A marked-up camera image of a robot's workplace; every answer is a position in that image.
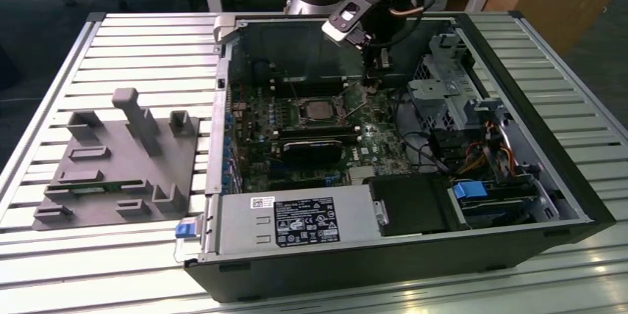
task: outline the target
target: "floor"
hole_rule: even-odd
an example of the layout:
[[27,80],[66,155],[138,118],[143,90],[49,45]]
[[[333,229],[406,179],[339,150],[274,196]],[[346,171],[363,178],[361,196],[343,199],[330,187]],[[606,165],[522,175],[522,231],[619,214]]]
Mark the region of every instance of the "floor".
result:
[[[91,12],[170,13],[207,11],[203,0],[0,0],[0,47],[21,81],[0,90],[0,169],[29,125]],[[226,10],[281,9],[285,0],[225,0]],[[614,0],[565,57],[618,119],[628,126],[628,0]]]

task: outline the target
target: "power supply label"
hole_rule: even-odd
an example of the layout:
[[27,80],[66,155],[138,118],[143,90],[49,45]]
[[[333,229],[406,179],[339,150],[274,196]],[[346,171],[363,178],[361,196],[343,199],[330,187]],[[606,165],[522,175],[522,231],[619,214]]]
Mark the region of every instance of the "power supply label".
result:
[[281,247],[341,242],[334,198],[277,201],[275,230]]

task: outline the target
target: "blue tab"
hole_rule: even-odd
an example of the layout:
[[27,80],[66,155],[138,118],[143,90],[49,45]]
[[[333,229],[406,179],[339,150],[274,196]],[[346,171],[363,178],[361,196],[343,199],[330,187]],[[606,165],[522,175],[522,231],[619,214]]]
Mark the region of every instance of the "blue tab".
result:
[[197,237],[197,225],[195,224],[178,224],[175,235],[178,238]]
[[454,186],[454,194],[457,199],[485,198],[489,195],[482,182],[461,182]]

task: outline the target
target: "metal grate surface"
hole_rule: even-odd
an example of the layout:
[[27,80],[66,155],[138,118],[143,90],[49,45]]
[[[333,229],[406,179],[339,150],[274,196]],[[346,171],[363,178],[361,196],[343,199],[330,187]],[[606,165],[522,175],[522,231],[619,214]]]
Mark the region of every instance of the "metal grate surface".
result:
[[[506,15],[475,15],[493,47],[619,219],[589,240],[518,268],[250,304],[219,304],[174,259],[175,221],[51,232],[30,230],[70,133],[74,110],[123,118],[109,94],[134,85],[155,116],[186,109],[203,119],[191,214],[205,206],[214,16],[109,15],[79,46],[43,131],[0,204],[3,313],[617,313],[628,302],[628,148],[625,131],[582,84]],[[478,75],[495,93],[482,69]]]

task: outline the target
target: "plastic mount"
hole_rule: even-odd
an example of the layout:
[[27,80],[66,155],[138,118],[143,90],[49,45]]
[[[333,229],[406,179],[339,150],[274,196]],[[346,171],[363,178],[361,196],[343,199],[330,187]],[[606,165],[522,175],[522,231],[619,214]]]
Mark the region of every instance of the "plastic mount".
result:
[[129,121],[101,121],[94,111],[70,118],[69,143],[35,230],[181,219],[189,213],[199,119],[186,111],[155,119],[135,88],[114,92]]

